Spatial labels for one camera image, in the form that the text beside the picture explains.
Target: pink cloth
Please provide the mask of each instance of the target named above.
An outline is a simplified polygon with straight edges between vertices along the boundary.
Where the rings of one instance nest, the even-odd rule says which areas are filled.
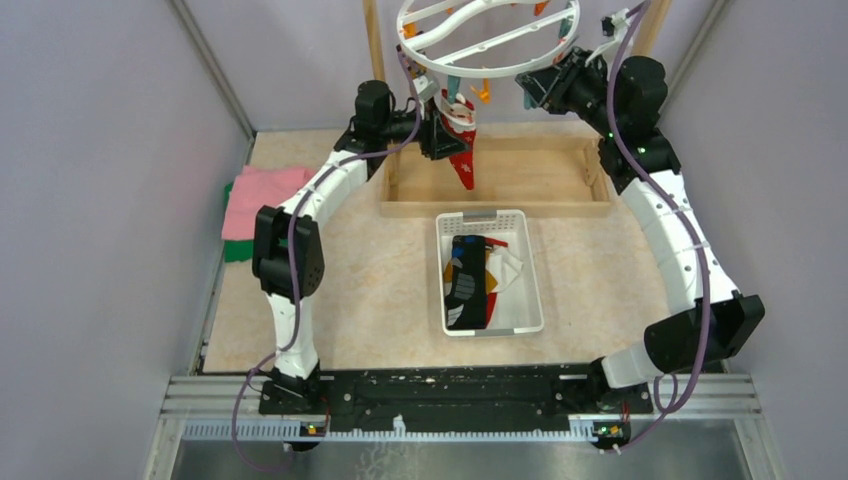
[[[304,167],[262,170],[245,165],[230,192],[221,238],[253,240],[256,212],[264,205],[276,207],[288,200],[313,175],[315,170]]]

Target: beige table surface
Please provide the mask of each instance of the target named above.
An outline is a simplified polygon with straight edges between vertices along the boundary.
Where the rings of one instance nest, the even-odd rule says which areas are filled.
[[[481,126],[495,134],[585,133],[580,122]],[[251,165],[319,167],[338,130],[259,134]],[[321,231],[326,273],[314,303],[322,368],[587,362],[668,315],[639,225],[618,198],[601,219],[529,219],[545,315],[539,333],[451,338],[440,327],[433,219],[379,214],[382,172]],[[244,371],[274,349],[270,307],[250,262],[225,267],[204,371]]]

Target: white wall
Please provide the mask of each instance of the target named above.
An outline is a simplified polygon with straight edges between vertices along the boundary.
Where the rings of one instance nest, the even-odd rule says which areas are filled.
[[[246,140],[164,0],[0,12],[0,478],[138,478]]]
[[[844,478],[848,3],[732,2],[663,123],[725,269],[766,317],[750,371],[795,478]]]
[[[394,54],[395,21],[402,3],[401,0],[377,2],[387,77],[399,97],[400,92],[407,91]],[[415,5],[433,3],[436,0],[417,0]],[[600,19],[638,3],[638,0],[583,0],[577,44],[594,48],[602,43]],[[357,85],[372,78],[361,0],[187,0],[187,4],[255,129],[337,128],[347,124],[353,114]],[[669,18],[691,28],[660,35],[655,48],[662,60],[676,65],[694,37],[708,4],[699,0],[675,1]],[[544,14],[564,5],[565,0],[552,0]],[[440,49],[456,50],[532,18],[531,5],[498,7],[466,24],[446,38],[443,45],[431,47],[428,52],[435,55]],[[422,22],[419,27],[427,29],[431,25]],[[540,30],[520,42],[471,57],[463,66],[503,66],[526,61],[553,48],[557,30],[558,25]],[[479,81],[467,80],[462,92],[474,99],[468,88],[472,83],[479,87]],[[557,120],[539,110],[525,111],[521,90],[512,78],[492,80],[491,91],[492,102],[479,105],[481,123]]]

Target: wooden box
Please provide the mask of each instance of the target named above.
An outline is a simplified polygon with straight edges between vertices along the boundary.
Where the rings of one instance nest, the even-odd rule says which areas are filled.
[[[599,217],[611,207],[597,136],[478,135],[475,188],[466,190],[448,159],[429,160],[417,144],[386,159],[381,213],[519,209],[528,217]]]

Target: laundry basket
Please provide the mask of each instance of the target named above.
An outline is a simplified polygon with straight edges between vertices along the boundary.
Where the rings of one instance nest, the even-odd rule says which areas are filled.
[[[518,277],[498,294],[492,318],[485,329],[448,330],[444,298],[445,267],[451,259],[451,242],[455,235],[483,235],[509,244],[509,251],[523,263]],[[542,301],[536,282],[533,252],[527,218],[521,210],[443,213],[436,217],[439,248],[439,310],[442,330],[452,337],[497,337],[538,332],[545,326]]]

